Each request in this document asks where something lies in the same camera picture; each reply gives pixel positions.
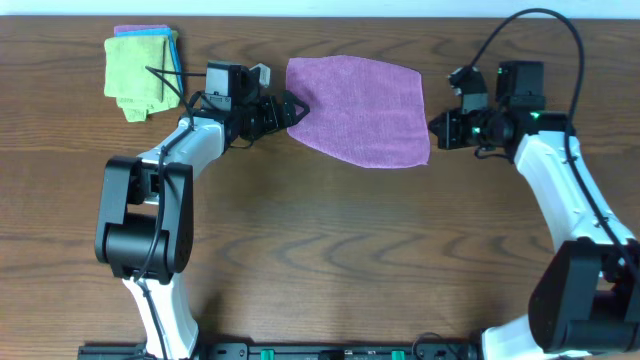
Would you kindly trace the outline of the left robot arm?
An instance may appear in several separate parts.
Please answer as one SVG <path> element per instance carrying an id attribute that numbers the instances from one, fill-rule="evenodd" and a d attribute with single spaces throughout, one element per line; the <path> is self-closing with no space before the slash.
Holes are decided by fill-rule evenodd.
<path id="1" fill-rule="evenodd" d="M 133 296 L 146 342 L 139 359 L 194 359 L 199 327 L 182 273 L 194 241 L 194 183 L 237 139 L 248 146 L 297 125 L 310 107 L 293 92 L 263 94 L 270 70 L 211 62 L 206 87 L 186 97 L 176 129 L 136 157 L 105 166 L 95 255 Z"/>

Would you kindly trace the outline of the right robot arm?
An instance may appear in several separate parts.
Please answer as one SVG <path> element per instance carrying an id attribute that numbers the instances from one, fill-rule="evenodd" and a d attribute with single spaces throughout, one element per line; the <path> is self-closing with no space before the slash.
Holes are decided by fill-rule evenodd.
<path id="1" fill-rule="evenodd" d="M 541 209 L 555 255 L 525 315 L 480 335 L 485 359 L 574 359 L 639 349 L 639 245 L 606 203 L 567 114 L 548 111 L 540 62 L 500 64 L 496 105 L 481 73 L 449 76 L 459 107 L 429 122 L 443 150 L 514 164 Z"/>

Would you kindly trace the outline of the purple microfiber cloth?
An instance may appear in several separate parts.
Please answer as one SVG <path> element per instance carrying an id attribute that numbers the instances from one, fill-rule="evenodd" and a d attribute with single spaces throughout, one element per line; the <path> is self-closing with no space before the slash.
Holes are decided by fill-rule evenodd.
<path id="1" fill-rule="evenodd" d="M 288 134 L 300 143 L 363 168 L 426 165 L 430 140 L 421 74 L 367 58 L 292 58 L 286 89 L 310 112 Z"/>

